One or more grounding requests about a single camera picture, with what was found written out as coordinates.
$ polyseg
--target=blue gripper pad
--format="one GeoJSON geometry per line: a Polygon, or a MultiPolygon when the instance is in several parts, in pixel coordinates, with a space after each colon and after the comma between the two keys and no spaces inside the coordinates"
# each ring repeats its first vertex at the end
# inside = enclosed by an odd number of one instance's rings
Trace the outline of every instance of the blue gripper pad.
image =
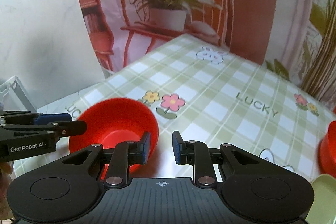
{"type": "Polygon", "coordinates": [[[142,162],[144,164],[146,164],[147,161],[148,161],[150,146],[151,146],[151,136],[148,135],[148,137],[146,138],[146,141],[144,143],[144,146],[143,146],[142,162]]]}
{"type": "Polygon", "coordinates": [[[173,134],[173,151],[174,151],[174,156],[175,156],[175,162],[179,164],[180,163],[180,145],[174,134],[173,134]]]}
{"type": "Polygon", "coordinates": [[[48,124],[50,122],[66,122],[71,121],[71,115],[68,113],[59,113],[59,114],[44,114],[38,116],[34,120],[35,125],[48,124]]]}

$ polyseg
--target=white plant pot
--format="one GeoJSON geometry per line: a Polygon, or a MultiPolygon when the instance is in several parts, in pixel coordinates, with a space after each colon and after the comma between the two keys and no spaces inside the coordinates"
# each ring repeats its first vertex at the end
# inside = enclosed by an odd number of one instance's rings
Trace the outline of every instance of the white plant pot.
{"type": "Polygon", "coordinates": [[[187,13],[183,10],[151,9],[151,20],[164,29],[183,31],[187,13]]]}

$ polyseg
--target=red bowl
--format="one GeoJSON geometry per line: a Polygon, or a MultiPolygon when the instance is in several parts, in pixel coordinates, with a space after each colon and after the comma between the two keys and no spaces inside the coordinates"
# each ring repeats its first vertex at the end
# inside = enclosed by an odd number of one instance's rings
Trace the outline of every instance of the red bowl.
{"type": "MultiPolygon", "coordinates": [[[[151,134],[150,157],[159,138],[159,126],[150,109],[128,98],[112,98],[99,102],[83,112],[78,120],[86,122],[87,130],[83,135],[70,137],[70,153],[94,143],[100,143],[104,148],[114,148],[120,142],[139,141],[143,133],[148,131],[151,134]]],[[[130,173],[140,166],[132,165],[130,173]]]]}
{"type": "Polygon", "coordinates": [[[320,168],[336,178],[336,121],[330,123],[319,148],[320,168]]]}

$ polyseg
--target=wall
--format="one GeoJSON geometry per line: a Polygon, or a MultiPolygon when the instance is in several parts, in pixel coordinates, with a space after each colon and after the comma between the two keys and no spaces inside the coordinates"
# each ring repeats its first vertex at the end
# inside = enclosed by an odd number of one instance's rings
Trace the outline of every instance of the wall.
{"type": "Polygon", "coordinates": [[[0,80],[19,77],[36,108],[105,77],[78,0],[0,0],[0,80]]]}

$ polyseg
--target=table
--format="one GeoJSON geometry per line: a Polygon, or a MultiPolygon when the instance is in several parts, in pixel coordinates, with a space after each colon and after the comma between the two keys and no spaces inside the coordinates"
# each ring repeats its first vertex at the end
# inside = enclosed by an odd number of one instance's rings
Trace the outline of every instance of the table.
{"type": "MultiPolygon", "coordinates": [[[[184,140],[214,148],[231,143],[314,180],[320,174],[317,147],[334,114],[273,72],[222,51],[182,35],[99,83],[66,112],[76,118],[113,97],[147,104],[160,135],[152,158],[136,176],[192,176],[191,166],[175,164],[171,138],[179,130],[184,140]]],[[[49,155],[21,160],[16,174],[66,155],[67,142],[61,140],[49,155]]]]}

